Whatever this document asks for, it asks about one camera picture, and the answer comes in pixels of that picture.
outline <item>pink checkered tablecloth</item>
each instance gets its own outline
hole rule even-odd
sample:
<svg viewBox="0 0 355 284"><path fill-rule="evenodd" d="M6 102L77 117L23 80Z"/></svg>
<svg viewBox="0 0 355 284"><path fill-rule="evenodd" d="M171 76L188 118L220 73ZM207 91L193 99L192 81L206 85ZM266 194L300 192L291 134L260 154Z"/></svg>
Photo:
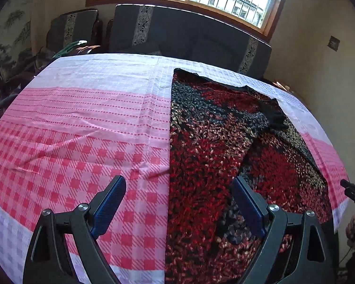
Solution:
<svg viewBox="0 0 355 284"><path fill-rule="evenodd" d="M321 126L293 96L228 70L174 58L101 54L60 58L0 120L0 264L22 283L44 208L72 210L121 174L127 192L98 239L122 283L164 283L169 198L169 113L174 68L276 98L328 181L334 227L347 205L345 169ZM72 237L68 247L89 283Z"/></svg>

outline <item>wall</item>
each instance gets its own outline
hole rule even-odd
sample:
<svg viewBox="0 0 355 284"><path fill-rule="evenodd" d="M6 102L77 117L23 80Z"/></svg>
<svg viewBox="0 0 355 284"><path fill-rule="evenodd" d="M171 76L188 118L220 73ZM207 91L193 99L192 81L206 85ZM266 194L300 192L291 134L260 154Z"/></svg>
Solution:
<svg viewBox="0 0 355 284"><path fill-rule="evenodd" d="M337 52L327 47L340 39ZM349 0L287 0L271 40L265 77L290 85L324 128L355 183L355 9ZM339 228L340 257L348 250Z"/></svg>
<svg viewBox="0 0 355 284"><path fill-rule="evenodd" d="M8 0L0 11L0 65L8 79L17 62L31 56L32 0Z"/></svg>

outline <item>wooden window frame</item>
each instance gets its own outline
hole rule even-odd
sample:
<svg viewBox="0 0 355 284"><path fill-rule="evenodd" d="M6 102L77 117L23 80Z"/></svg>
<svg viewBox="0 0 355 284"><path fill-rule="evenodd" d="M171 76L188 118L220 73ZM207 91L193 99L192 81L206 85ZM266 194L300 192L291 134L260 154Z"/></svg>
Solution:
<svg viewBox="0 0 355 284"><path fill-rule="evenodd" d="M225 11L190 0L86 0L85 6L92 7L103 4L148 4L188 10L228 23L268 43L275 31L284 3L285 0L271 0L270 7L266 14L267 20L263 22L261 28Z"/></svg>

